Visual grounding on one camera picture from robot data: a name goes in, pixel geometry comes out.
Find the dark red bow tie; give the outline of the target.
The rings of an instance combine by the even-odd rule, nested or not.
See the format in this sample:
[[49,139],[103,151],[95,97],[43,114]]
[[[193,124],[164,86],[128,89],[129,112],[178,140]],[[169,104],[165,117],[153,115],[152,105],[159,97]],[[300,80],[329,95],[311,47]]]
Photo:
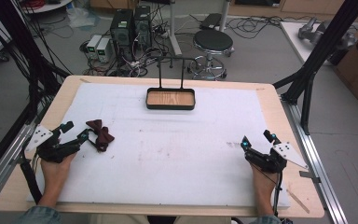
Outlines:
[[100,119],[89,120],[86,124],[97,135],[97,138],[91,144],[97,149],[98,152],[105,152],[108,145],[115,140],[115,137],[109,133],[109,129],[103,126]]

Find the left denim sleeve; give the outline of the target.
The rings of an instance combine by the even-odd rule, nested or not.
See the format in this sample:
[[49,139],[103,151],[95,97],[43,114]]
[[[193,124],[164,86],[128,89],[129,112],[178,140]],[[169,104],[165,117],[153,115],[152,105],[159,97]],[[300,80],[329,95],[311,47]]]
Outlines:
[[61,214],[47,206],[33,206],[11,224],[62,224]]

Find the grey machine part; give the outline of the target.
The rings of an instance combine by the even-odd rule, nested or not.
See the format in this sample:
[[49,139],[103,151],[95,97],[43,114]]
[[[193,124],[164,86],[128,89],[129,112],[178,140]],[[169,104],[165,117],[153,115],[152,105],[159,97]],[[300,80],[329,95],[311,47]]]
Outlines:
[[[318,25],[316,30],[313,30],[313,25],[317,21],[316,17],[311,18],[305,25],[298,29],[297,37],[301,40],[308,39],[312,45],[316,45],[326,29],[330,25],[331,21],[323,21]],[[357,41],[357,37],[354,33],[346,32],[344,36],[340,38],[335,46],[335,49],[348,49],[353,46]]]

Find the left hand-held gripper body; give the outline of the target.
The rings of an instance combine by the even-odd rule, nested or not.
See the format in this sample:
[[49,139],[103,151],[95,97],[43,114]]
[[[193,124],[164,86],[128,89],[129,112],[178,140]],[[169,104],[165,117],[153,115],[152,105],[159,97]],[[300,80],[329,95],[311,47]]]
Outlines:
[[35,149],[42,160],[61,163],[65,157],[78,152],[81,146],[76,139],[61,144],[59,141],[61,133],[59,127],[51,131],[38,124],[25,151],[30,152]]

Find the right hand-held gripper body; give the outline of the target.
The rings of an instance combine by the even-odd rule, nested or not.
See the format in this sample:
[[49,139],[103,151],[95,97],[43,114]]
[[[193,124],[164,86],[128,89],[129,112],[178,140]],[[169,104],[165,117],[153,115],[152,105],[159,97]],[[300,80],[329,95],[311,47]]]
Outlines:
[[244,154],[248,162],[258,166],[263,172],[270,174],[281,172],[288,161],[304,169],[308,168],[304,159],[289,142],[273,145],[269,154],[263,154],[253,148],[250,152],[244,152]]

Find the denim sleeve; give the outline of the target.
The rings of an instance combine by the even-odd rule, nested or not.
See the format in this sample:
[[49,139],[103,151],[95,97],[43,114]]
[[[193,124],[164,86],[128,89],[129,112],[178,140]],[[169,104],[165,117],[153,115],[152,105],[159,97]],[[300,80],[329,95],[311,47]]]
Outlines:
[[249,224],[282,224],[282,223],[275,216],[262,216],[262,217],[256,218]]
[[33,206],[11,224],[62,224],[61,214],[47,206]]

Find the clear plastic bag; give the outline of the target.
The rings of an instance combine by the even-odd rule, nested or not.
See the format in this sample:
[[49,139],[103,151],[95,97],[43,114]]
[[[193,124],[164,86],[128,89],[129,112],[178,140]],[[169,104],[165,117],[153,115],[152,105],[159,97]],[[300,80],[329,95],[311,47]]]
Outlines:
[[79,28],[80,30],[88,31],[92,27],[98,25],[100,18],[81,7],[71,7],[66,9],[69,19],[69,26],[71,28]]

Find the white foam mat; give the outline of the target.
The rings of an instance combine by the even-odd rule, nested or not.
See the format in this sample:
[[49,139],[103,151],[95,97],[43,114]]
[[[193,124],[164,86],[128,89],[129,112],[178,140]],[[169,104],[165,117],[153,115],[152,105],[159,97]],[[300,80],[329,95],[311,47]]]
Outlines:
[[79,86],[63,121],[100,119],[114,141],[99,153],[84,143],[60,197],[64,203],[252,206],[252,171],[241,140],[270,149],[254,90],[197,88],[192,110],[147,108],[145,85]]

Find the person's right hand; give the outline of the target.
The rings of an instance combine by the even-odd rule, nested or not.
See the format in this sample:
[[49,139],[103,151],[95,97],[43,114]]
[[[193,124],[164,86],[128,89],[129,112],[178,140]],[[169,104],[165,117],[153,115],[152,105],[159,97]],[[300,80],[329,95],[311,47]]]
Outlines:
[[253,171],[253,183],[255,197],[259,200],[270,200],[272,191],[274,190],[278,176],[262,172],[258,166],[251,166]]

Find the white board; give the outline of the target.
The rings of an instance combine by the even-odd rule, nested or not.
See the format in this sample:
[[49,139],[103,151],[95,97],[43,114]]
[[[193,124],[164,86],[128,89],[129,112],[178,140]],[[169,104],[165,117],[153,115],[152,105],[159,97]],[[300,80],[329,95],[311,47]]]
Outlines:
[[[313,30],[316,30],[318,25],[322,22],[315,22],[313,25]],[[297,37],[298,29],[305,25],[306,22],[289,22],[282,21],[281,27],[286,37],[290,40],[292,47],[295,49],[297,56],[304,63],[310,56],[311,52],[314,50],[316,45],[312,45],[308,39],[299,39]],[[348,49],[333,49],[333,51],[327,56],[327,59],[324,61],[324,65],[337,65],[339,61],[345,56],[349,51]]]

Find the black round stool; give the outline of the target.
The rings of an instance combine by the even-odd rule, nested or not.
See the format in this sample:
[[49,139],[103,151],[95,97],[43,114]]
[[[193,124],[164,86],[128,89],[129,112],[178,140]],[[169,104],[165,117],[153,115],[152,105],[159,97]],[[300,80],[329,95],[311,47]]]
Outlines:
[[194,58],[187,66],[187,72],[196,79],[213,79],[227,77],[227,69],[216,55],[231,55],[232,38],[220,31],[201,30],[195,33],[193,45],[203,52],[203,55]]

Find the right denim sleeve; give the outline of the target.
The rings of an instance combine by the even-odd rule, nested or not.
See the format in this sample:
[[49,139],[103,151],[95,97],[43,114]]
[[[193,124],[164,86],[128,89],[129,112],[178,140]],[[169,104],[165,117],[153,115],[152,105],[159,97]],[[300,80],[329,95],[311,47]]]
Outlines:
[[262,216],[262,217],[256,218],[249,224],[282,224],[282,223],[275,216]]

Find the black frame strut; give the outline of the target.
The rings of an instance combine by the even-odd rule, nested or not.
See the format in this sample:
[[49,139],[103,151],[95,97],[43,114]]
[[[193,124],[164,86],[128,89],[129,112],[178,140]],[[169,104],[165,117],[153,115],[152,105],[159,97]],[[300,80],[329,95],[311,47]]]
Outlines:
[[324,64],[324,61],[338,44],[338,41],[348,31],[357,17],[358,0],[344,0],[325,33],[310,53],[309,58],[291,76],[285,77],[273,84],[275,89],[290,84],[289,89],[282,94],[282,99],[289,105],[296,105],[299,96],[303,95],[300,127],[306,135],[310,134],[310,103],[314,78]]

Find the white table leg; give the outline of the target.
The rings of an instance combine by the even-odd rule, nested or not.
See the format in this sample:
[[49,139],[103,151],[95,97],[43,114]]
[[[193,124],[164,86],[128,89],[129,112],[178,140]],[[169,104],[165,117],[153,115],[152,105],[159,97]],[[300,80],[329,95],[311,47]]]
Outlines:
[[227,22],[227,14],[229,10],[231,0],[224,0],[222,11],[221,11],[221,21],[219,25],[219,31],[224,32],[226,29],[226,22]]
[[181,56],[182,51],[180,49],[178,40],[175,36],[175,0],[169,0],[170,4],[170,29],[169,29],[169,39],[172,44],[172,50],[175,56]]

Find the black stand with wooden tray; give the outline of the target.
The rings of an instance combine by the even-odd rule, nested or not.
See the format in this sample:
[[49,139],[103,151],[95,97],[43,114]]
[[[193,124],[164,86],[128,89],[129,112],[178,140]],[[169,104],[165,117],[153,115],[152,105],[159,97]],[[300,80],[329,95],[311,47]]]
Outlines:
[[[162,72],[161,62],[168,60],[170,66],[174,60],[182,62],[181,80],[178,88],[163,88],[162,87]],[[148,88],[146,93],[145,104],[148,109],[161,110],[193,110],[196,105],[196,93],[193,89],[184,87],[184,73],[186,68],[186,61],[191,58],[184,57],[167,57],[158,56],[158,87]]]

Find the aluminium rail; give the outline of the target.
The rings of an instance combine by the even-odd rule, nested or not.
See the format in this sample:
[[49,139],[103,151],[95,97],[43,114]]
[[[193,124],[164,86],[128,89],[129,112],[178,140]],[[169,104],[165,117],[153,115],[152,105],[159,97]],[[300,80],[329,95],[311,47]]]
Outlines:
[[0,188],[4,186],[16,165],[22,163],[22,147],[45,116],[48,107],[39,105],[34,115],[30,109],[30,105],[23,109],[0,142]]
[[311,136],[306,134],[300,124],[300,109],[297,105],[290,105],[283,99],[281,99],[281,103],[296,137],[299,150],[309,166],[310,178],[321,199],[324,211],[328,214],[333,224],[349,224],[328,174],[324,169],[317,147],[314,145]]

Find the black flat box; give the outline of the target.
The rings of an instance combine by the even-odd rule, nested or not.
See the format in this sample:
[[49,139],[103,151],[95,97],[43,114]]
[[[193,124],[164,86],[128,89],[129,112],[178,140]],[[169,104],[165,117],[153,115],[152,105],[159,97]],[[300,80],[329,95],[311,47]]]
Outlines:
[[220,13],[209,14],[200,24],[201,30],[218,30],[222,15]]

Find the thin wooden stick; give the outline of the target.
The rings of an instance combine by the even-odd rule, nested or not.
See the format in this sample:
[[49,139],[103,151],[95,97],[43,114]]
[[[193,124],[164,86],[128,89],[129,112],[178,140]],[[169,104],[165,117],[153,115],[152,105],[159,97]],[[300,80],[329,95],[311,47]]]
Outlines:
[[305,204],[303,204],[302,201],[290,189],[287,189],[286,191],[307,214],[310,213],[309,208]]

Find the person's left hand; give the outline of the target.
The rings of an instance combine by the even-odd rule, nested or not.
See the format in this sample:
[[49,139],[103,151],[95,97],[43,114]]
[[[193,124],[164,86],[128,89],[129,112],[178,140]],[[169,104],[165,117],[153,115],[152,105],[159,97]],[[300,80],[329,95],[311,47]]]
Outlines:
[[70,171],[71,162],[76,154],[65,157],[61,163],[41,161],[41,168],[45,179],[45,187],[62,187]]

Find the black computer tower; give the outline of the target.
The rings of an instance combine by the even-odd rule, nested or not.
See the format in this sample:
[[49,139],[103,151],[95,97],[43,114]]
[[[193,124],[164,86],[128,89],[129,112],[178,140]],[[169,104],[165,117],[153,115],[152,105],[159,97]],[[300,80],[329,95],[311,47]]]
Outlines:
[[150,6],[138,6],[134,12],[135,32],[137,34],[138,45],[144,49],[152,47],[150,14]]
[[133,10],[120,8],[113,17],[110,32],[116,55],[127,61],[133,61],[132,44],[135,38]]

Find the white round table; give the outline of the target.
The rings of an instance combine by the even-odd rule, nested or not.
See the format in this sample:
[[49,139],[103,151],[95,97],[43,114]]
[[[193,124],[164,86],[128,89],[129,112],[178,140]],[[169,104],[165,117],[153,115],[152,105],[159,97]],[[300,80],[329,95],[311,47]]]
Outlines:
[[24,7],[22,10],[27,14],[42,13],[72,5],[73,0],[60,0],[59,4],[44,4],[42,7]]

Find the grey metal bracket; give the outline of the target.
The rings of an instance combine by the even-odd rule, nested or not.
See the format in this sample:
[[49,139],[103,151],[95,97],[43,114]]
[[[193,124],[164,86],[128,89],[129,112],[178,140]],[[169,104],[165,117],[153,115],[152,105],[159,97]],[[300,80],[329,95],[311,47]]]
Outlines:
[[309,178],[312,181],[312,183],[314,183],[314,184],[321,183],[321,178],[317,177],[316,175],[314,175],[311,172],[299,171],[299,175],[301,177]]

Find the white power supply unit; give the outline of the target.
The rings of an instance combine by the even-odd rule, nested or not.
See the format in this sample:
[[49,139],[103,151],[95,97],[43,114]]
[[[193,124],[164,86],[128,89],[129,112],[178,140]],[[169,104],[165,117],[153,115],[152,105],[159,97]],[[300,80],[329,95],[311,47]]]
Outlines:
[[110,39],[103,37],[97,47],[97,54],[101,63],[108,63],[110,61],[112,52],[110,46]]
[[94,35],[90,39],[89,43],[86,46],[89,58],[92,59],[92,60],[97,60],[98,59],[97,47],[99,45],[99,42],[100,42],[101,38],[102,38],[101,35]]

